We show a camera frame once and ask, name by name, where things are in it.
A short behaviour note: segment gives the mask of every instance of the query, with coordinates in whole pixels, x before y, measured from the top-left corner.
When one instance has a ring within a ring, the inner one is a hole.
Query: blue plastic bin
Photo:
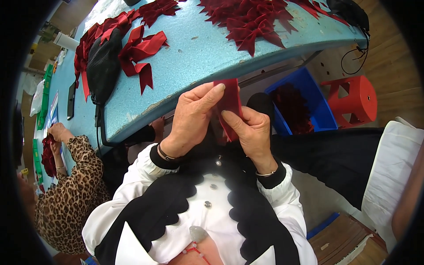
[[[306,106],[311,112],[311,123],[314,125],[314,131],[328,131],[337,130],[337,123],[334,119],[333,113],[327,104],[322,92],[315,82],[314,78],[305,67],[289,74],[275,84],[265,89],[266,94],[277,89],[277,87],[291,83],[296,89],[299,89],[302,97],[307,100]],[[274,104],[275,109],[275,123],[274,128],[279,135],[291,135],[292,132],[281,115],[280,111]]]

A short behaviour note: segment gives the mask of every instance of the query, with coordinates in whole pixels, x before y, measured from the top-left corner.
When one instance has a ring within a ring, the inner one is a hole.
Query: finger
[[[231,128],[240,136],[242,135],[246,129],[249,128],[247,124],[243,122],[243,120],[237,116],[235,113],[224,110],[221,112],[222,118],[227,122],[228,125],[230,125]]]
[[[260,125],[260,124],[263,124],[266,121],[266,119],[264,117],[264,114],[259,113],[256,110],[251,109],[249,107],[242,106],[241,107],[241,112],[243,114],[243,119],[250,126],[252,126],[252,125]]]
[[[218,84],[213,87],[209,92],[206,93],[206,95],[199,99],[196,104],[200,105],[200,108],[207,112],[209,111],[213,106],[218,103],[218,101],[224,96],[224,84]]]
[[[188,91],[186,97],[197,101],[203,98],[213,87],[213,82],[202,84]]]

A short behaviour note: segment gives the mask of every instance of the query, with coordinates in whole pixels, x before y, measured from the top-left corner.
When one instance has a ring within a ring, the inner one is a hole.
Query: silver button
[[[206,208],[210,208],[212,207],[212,203],[210,201],[205,201],[205,203],[203,204],[203,206],[205,206]]]

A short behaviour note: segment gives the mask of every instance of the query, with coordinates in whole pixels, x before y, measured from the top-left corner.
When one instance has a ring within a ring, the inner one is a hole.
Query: white blouse
[[[117,189],[113,199],[99,205],[89,216],[82,236],[86,248],[95,256],[95,248],[107,234],[124,207],[133,199],[142,196],[150,184],[164,174],[177,170],[165,170],[157,167],[150,159],[151,144],[138,155],[129,166],[122,185]],[[299,191],[291,183],[292,169],[284,164],[286,176],[273,189],[265,189],[257,181],[260,192],[273,207],[279,221],[287,228],[297,246],[300,264],[317,264],[314,251],[306,240],[306,224]],[[227,200],[230,189],[224,184],[225,179],[216,174],[204,175],[204,181],[196,185],[197,192],[187,198],[189,208],[178,214],[179,222],[166,226],[165,234],[152,241],[147,253],[139,243],[131,228],[125,223],[119,242],[116,264],[167,264],[181,253],[192,241],[189,228],[202,227],[214,240],[219,255],[225,265],[245,264],[240,254],[240,247],[245,238],[237,230],[237,222],[229,217],[232,206]],[[274,249],[271,246],[252,264],[275,264]]]

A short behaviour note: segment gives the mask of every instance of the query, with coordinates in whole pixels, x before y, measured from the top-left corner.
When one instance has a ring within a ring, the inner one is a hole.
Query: chair
[[[377,96],[370,81],[364,76],[352,76],[332,81],[324,81],[321,85],[331,85],[327,103],[339,129],[351,128],[375,121],[377,117]],[[348,93],[339,98],[339,88]],[[348,121],[343,114],[351,114]]]

